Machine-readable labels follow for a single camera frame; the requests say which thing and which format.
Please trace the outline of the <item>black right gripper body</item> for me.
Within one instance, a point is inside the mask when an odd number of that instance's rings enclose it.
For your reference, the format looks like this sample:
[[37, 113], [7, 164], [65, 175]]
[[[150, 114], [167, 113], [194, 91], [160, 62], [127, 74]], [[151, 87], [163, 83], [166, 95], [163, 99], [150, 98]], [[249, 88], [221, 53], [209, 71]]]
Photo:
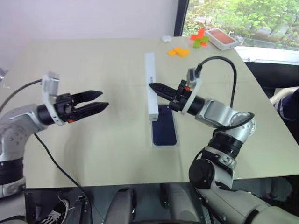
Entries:
[[182, 111], [191, 94], [192, 91], [187, 86], [187, 81], [181, 80], [177, 90], [172, 93], [169, 108], [176, 112]]

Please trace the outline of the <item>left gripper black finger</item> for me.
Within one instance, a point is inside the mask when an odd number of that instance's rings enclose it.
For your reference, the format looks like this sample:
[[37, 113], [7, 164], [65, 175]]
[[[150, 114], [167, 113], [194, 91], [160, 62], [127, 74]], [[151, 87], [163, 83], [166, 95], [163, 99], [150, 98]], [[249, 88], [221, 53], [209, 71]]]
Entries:
[[103, 92], [101, 91], [89, 90], [89, 91], [73, 94], [71, 95], [71, 98], [74, 103], [85, 103], [85, 102], [95, 100], [97, 97], [101, 96], [102, 94]]
[[77, 108], [75, 117], [89, 117], [98, 114], [109, 106], [107, 102], [94, 102]]

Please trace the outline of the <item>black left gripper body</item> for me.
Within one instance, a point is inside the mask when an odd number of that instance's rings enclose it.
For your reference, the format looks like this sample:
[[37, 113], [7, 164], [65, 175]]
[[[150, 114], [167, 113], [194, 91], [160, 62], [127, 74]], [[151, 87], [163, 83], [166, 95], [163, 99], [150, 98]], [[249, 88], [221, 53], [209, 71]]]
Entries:
[[79, 120], [77, 116], [78, 94], [65, 93], [58, 95], [54, 104], [58, 117], [63, 122], [72, 123]]

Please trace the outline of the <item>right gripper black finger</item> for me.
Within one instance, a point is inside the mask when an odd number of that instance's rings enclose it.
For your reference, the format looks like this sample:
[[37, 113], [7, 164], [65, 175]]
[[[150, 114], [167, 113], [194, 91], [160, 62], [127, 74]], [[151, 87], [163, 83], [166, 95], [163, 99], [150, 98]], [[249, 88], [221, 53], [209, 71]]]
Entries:
[[168, 101], [172, 101], [176, 96], [176, 92], [156, 92], [156, 94]]
[[176, 90], [162, 83], [150, 83], [150, 88], [160, 97], [175, 97]]

